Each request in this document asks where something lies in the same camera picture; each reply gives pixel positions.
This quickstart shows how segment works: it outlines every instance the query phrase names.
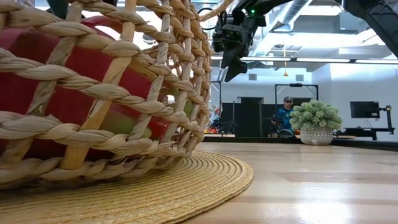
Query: white wall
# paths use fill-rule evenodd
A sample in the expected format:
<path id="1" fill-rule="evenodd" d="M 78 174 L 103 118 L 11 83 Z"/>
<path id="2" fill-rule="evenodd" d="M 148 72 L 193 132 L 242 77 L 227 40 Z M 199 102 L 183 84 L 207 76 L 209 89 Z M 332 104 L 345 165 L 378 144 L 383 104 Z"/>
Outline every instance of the white wall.
<path id="1" fill-rule="evenodd" d="M 319 100 L 331 103 L 330 64 L 326 64 L 312 72 L 312 83 L 319 86 Z"/>
<path id="2" fill-rule="evenodd" d="M 339 109 L 343 128 L 368 127 L 363 119 L 351 118 L 350 101 L 378 101 L 380 107 L 391 105 L 392 126 L 398 128 L 397 65 L 330 64 L 313 72 L 313 84 L 320 85 L 320 99 Z M 386 128 L 386 112 L 381 118 L 368 119 L 374 128 Z M 398 141 L 398 133 L 378 133 L 380 141 Z"/>
<path id="3" fill-rule="evenodd" d="M 248 71 L 248 74 L 257 74 L 257 81 L 249 81 L 248 74 L 241 74 L 228 83 L 223 83 L 221 87 L 221 99 L 223 103 L 238 103 L 238 97 L 263 97 L 264 104 L 275 103 L 275 84 L 297 83 L 295 75 L 304 75 L 303 84 L 311 84 L 311 73 L 306 72 L 305 68 L 288 68 L 289 76 L 284 77 L 284 69 L 278 71 L 274 69 L 256 68 Z M 315 98 L 315 95 L 307 88 L 286 87 L 278 94 L 278 103 L 282 103 L 285 96 Z M 218 92 L 211 90 L 211 102 L 218 103 Z"/>

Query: green apple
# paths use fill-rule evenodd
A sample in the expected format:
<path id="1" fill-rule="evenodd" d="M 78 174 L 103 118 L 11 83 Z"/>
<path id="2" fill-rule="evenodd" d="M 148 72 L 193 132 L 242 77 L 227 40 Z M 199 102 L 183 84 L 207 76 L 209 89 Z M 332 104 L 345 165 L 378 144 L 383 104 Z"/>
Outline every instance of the green apple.
<path id="1" fill-rule="evenodd" d="M 114 134 L 130 134 L 137 124 L 137 119 L 127 116 L 118 111 L 109 110 L 101 124 L 100 129 L 110 131 Z M 152 130 L 146 127 L 143 138 L 150 138 Z"/>
<path id="2" fill-rule="evenodd" d="M 172 88 L 172 95 L 174 96 L 175 101 L 177 100 L 178 96 L 180 94 L 180 90 L 178 88 L 173 87 Z M 184 107 L 184 113 L 189 117 L 191 115 L 191 112 L 193 110 L 193 103 L 190 99 L 187 99 L 187 102 L 185 103 Z"/>

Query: ceiling light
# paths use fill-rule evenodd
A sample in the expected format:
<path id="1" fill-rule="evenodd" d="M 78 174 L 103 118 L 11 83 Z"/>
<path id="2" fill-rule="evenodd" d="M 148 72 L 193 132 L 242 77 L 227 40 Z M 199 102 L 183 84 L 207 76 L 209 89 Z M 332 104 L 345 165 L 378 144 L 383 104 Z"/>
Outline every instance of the ceiling light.
<path id="1" fill-rule="evenodd" d="M 357 59 L 355 63 L 398 64 L 398 60 Z"/>
<path id="2" fill-rule="evenodd" d="M 259 62 L 288 62 L 290 58 L 285 57 L 243 57 L 242 60 L 246 61 L 259 61 Z"/>
<path id="3" fill-rule="evenodd" d="M 298 62 L 325 62 L 325 63 L 347 63 L 349 59 L 337 58 L 297 58 Z"/>
<path id="4" fill-rule="evenodd" d="M 36 8 L 36 9 L 43 10 L 43 11 L 46 11 L 47 9 L 50 9 L 49 6 L 36 6 L 35 8 Z"/>
<path id="5" fill-rule="evenodd" d="M 212 60 L 222 60 L 222 56 L 212 56 Z M 243 57 L 242 61 L 256 61 L 256 62 L 288 62 L 290 58 L 285 57 Z"/>

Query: white planter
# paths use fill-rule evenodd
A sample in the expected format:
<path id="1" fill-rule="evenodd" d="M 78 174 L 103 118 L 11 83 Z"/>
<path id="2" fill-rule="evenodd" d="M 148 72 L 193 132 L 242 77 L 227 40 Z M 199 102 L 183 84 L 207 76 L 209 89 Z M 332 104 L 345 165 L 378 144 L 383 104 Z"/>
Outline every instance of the white planter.
<path id="1" fill-rule="evenodd" d="M 315 130 L 300 130 L 300 139 L 304 144 L 313 146 L 326 146 L 333 140 L 331 128 L 317 128 Z"/>

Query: baseball cap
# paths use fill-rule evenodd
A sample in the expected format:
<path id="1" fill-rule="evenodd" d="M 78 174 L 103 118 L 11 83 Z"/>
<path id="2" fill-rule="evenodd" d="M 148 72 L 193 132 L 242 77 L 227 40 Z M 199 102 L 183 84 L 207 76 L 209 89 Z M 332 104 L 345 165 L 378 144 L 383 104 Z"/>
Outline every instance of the baseball cap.
<path id="1" fill-rule="evenodd" d="M 287 101 L 293 101 L 293 98 L 291 98 L 290 96 L 286 96 L 284 98 L 284 102 L 287 102 Z"/>

